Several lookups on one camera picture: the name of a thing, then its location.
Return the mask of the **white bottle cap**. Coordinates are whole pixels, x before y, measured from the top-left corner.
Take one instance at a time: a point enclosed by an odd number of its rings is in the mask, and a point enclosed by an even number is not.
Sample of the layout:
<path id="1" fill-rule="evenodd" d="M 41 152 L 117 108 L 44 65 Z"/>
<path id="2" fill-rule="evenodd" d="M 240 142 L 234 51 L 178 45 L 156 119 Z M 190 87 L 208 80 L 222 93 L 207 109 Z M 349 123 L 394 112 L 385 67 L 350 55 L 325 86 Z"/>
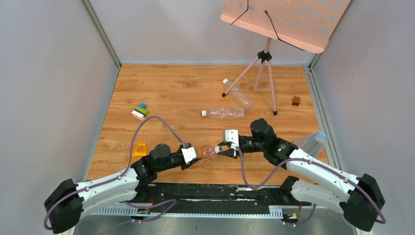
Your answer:
<path id="1" fill-rule="evenodd" d="M 220 152 L 222 152 L 222 146 L 215 146 L 214 150 L 216 154 L 219 154 Z"/>

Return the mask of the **orange label plastic bottle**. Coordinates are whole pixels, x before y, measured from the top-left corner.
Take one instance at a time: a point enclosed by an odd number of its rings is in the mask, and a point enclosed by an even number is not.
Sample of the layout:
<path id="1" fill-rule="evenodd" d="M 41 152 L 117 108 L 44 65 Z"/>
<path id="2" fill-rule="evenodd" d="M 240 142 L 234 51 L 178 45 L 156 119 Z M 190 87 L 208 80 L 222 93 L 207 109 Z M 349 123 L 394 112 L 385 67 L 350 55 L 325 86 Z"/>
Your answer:
<path id="1" fill-rule="evenodd" d="M 216 147 L 213 145 L 204 145 L 198 149 L 198 161 L 190 168 L 200 167 L 202 164 L 207 163 L 218 157 Z"/>

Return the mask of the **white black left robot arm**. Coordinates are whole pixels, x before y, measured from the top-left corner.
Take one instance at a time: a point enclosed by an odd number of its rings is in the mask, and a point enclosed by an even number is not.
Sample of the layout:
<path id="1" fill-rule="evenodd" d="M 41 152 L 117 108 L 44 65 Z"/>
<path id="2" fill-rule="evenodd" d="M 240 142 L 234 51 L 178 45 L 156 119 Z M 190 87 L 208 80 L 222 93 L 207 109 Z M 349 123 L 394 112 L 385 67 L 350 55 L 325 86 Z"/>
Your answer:
<path id="1" fill-rule="evenodd" d="M 132 199 L 145 202 L 150 196 L 147 186 L 156 180 L 158 172 L 176 167 L 185 170 L 199 160 L 198 151 L 189 143 L 180 145 L 176 152 L 158 144 L 123 171 L 87 182 L 64 180 L 44 202 L 44 227 L 59 234 L 104 207 Z"/>

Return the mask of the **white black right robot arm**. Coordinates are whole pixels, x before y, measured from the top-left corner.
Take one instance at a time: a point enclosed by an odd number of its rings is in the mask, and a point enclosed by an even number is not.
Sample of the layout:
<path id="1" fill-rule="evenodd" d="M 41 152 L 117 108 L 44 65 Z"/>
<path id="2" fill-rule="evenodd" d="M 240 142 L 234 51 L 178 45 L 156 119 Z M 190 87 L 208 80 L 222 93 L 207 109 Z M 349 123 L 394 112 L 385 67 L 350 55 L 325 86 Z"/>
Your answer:
<path id="1" fill-rule="evenodd" d="M 215 147 L 218 155 L 244 160 L 246 153 L 263 153 L 276 169 L 299 173 L 314 181 L 307 183 L 288 176 L 280 185 L 279 197 L 285 204 L 309 202 L 343 215 L 359 230 L 370 232 L 375 223 L 386 223 L 381 209 L 384 196 L 375 178 L 368 174 L 357 176 L 325 164 L 292 142 L 278 137 L 263 118 L 250 124 L 251 136 L 237 130 L 225 130 L 224 139 Z"/>

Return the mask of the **clear bottle lying centre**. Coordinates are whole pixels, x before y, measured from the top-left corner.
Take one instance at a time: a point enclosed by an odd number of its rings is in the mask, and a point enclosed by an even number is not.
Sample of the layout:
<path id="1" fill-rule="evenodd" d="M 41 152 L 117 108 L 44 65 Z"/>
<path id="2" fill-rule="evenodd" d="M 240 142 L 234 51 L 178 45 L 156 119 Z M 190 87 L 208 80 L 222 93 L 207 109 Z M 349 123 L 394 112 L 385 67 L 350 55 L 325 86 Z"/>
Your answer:
<path id="1" fill-rule="evenodd" d="M 210 119 L 240 119 L 245 116 L 245 109 L 238 107 L 212 108 L 202 110 L 201 115 Z"/>

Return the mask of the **clear bottle near stand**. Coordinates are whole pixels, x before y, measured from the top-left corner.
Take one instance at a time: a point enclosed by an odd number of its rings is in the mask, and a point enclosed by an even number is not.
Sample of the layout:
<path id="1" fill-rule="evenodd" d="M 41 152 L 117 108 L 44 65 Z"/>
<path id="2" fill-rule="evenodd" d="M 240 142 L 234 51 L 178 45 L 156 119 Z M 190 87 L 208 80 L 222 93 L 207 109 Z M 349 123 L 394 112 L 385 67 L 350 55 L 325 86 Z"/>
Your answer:
<path id="1" fill-rule="evenodd" d="M 254 106 L 254 100 L 238 84 L 232 86 L 227 94 L 222 93 L 222 97 L 225 97 L 226 95 L 232 96 L 244 109 L 250 109 Z"/>

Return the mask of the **yellow triangular toy block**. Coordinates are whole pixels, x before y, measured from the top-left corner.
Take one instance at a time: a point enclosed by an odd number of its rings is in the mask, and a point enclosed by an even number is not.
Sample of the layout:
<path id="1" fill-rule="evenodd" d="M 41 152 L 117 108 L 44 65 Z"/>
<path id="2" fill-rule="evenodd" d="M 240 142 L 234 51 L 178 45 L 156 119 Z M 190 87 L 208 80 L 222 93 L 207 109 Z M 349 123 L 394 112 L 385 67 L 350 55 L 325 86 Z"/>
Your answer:
<path id="1" fill-rule="evenodd" d="M 147 143 L 144 141 L 139 141 L 133 150 L 131 163 L 134 163 L 147 155 Z"/>

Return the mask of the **small brown cube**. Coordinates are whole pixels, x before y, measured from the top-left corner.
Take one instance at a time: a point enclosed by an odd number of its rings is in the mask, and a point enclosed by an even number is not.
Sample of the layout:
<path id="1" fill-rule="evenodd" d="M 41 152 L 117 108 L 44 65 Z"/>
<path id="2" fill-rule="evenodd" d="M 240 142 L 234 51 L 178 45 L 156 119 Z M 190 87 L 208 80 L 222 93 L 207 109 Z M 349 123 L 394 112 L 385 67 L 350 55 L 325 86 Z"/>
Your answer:
<path id="1" fill-rule="evenodd" d="M 301 98 L 299 96 L 294 96 L 292 98 L 292 105 L 298 107 L 300 105 Z"/>

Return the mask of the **stacked toy building blocks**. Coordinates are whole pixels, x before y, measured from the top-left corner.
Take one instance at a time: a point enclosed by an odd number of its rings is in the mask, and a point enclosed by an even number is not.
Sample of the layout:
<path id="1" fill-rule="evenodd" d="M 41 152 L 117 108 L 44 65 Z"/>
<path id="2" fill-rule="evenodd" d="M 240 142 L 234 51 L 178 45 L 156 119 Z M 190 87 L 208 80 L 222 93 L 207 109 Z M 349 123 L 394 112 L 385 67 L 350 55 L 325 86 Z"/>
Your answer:
<path id="1" fill-rule="evenodd" d="M 134 110 L 131 112 L 131 114 L 133 115 L 133 117 L 137 119 L 145 120 L 149 115 L 149 111 L 147 110 L 147 104 L 146 103 L 138 104 L 134 108 Z"/>

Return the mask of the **pink music stand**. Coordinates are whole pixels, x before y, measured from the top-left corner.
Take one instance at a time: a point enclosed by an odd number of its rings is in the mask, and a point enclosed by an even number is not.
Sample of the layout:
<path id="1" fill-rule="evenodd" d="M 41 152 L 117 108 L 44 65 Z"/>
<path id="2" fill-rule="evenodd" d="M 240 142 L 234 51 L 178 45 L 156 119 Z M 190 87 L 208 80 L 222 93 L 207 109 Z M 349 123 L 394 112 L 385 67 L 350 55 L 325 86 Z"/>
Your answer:
<path id="1" fill-rule="evenodd" d="M 277 115 L 277 101 L 272 75 L 272 40 L 283 42 L 301 51 L 322 53 L 329 39 L 350 5 L 349 0 L 226 0 L 221 20 L 242 29 L 263 35 L 265 47 L 236 80 L 222 93 L 226 97 L 240 79 L 260 62 L 253 89 L 258 87 L 264 67 L 268 68 L 273 115 Z"/>

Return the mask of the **black metal base rail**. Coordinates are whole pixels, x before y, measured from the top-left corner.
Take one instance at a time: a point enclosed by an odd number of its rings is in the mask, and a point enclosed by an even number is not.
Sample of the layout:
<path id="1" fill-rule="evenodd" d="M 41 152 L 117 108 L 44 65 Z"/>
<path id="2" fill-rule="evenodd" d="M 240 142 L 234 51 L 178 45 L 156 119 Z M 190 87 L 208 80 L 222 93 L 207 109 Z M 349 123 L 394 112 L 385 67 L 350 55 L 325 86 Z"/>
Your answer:
<path id="1" fill-rule="evenodd" d="M 280 186 L 252 189 L 238 185 L 173 183 L 148 185 L 140 190 L 134 199 L 126 202 L 144 203 L 153 199 L 157 199 L 160 204 L 165 204 L 171 199 L 176 200 L 176 212 L 207 214 L 263 213 L 270 205 L 302 203 L 288 197 Z"/>

